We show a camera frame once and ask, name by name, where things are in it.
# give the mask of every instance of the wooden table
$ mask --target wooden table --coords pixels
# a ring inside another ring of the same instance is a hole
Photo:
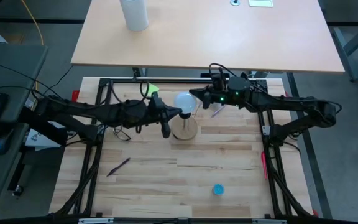
[[[318,1],[240,2],[147,0],[150,24],[133,32],[119,0],[93,0],[71,63],[343,73]]]
[[[78,101],[94,103],[98,83],[99,78],[85,77]],[[281,79],[267,79],[267,83],[270,94],[284,94]],[[173,104],[177,93],[205,86],[156,85],[168,105]],[[116,83],[114,89],[121,99],[140,98],[139,84]],[[104,217],[152,218],[262,218],[266,213],[273,214],[269,183],[264,179],[260,159],[262,143],[257,113],[227,106],[211,119],[212,114],[212,109],[197,111],[199,130],[191,141],[179,141],[172,135],[164,139],[159,124],[143,127],[140,134],[135,129],[126,129],[132,137],[130,142],[118,140],[107,129],[92,213],[103,212]],[[279,124],[291,120],[287,111],[273,111],[273,115]],[[80,120],[89,123],[88,119]],[[83,144],[65,149],[51,212],[62,207],[76,189],[84,153]],[[281,153],[288,188],[311,212],[298,151],[285,146]],[[128,157],[130,162],[106,177]],[[214,184],[224,185],[223,196],[212,194]],[[283,210],[282,194],[277,189]]]

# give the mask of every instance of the pen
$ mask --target pen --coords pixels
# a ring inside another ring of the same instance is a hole
[[[214,114],[212,114],[211,118],[215,117],[226,105],[221,106],[219,109],[217,109]]]
[[[120,167],[122,167],[123,165],[125,165],[125,163],[127,163],[128,161],[130,161],[130,158],[126,159],[124,162],[122,162],[121,164],[119,164],[116,168],[112,169],[110,171],[110,173],[107,175],[110,176],[111,174],[115,173],[115,171],[117,171]]]

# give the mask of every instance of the red marker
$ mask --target red marker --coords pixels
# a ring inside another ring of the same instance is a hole
[[[265,152],[262,152],[261,154],[262,164],[264,166],[264,174],[265,174],[265,180],[267,180],[267,168],[266,168],[266,158],[265,158]]]

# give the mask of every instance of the white cylinder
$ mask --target white cylinder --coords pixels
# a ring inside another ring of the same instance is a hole
[[[120,0],[127,28],[132,31],[142,31],[149,26],[146,0]]]

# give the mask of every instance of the black desk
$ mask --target black desk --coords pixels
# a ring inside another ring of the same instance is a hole
[[[46,54],[47,48],[42,46],[0,44],[0,65],[36,79]],[[33,85],[33,80],[0,67],[0,86],[32,88]],[[16,122],[30,91],[22,88],[0,88],[0,93],[9,95],[9,102],[1,115],[1,122]]]
[[[47,48],[42,46],[0,44],[0,64],[32,78],[37,78],[46,54]],[[0,86],[6,85],[32,88],[34,81],[0,67]],[[9,102],[2,113],[1,122],[15,123],[30,91],[20,88],[0,88],[0,92],[9,95]],[[14,127],[10,149],[5,155],[0,156],[0,194],[29,128],[28,124],[15,124]]]

